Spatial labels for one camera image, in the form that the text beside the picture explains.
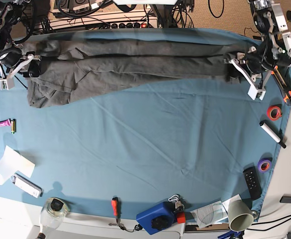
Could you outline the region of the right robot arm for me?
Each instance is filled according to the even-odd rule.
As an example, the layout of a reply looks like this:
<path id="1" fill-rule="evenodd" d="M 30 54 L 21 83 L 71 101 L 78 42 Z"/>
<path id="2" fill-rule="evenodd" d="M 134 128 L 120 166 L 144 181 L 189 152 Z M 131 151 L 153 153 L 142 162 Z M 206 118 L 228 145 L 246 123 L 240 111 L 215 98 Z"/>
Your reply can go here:
<path id="1" fill-rule="evenodd" d="M 41 56 L 35 52 L 22 52 L 25 43 L 34 32 L 37 19 L 37 6 L 33 0 L 0 1 L 0 74 L 6 79 L 14 70 L 25 78 L 41 74 Z M 20 40 L 11 36 L 12 27 L 22 22 L 26 35 Z"/>

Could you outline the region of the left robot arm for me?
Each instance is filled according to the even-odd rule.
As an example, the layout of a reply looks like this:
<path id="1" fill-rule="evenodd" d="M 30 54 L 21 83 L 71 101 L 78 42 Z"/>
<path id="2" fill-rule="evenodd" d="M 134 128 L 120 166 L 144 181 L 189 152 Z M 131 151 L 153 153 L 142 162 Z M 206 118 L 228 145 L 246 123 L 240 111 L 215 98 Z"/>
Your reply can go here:
<path id="1" fill-rule="evenodd" d="M 275 67 L 291 66 L 291 32 L 281 5 L 273 0 L 249 0 L 250 11 L 256 29 L 261 35 L 261 44 L 237 52 L 231 61 L 249 84 L 254 84 L 253 75 L 261 75 Z"/>

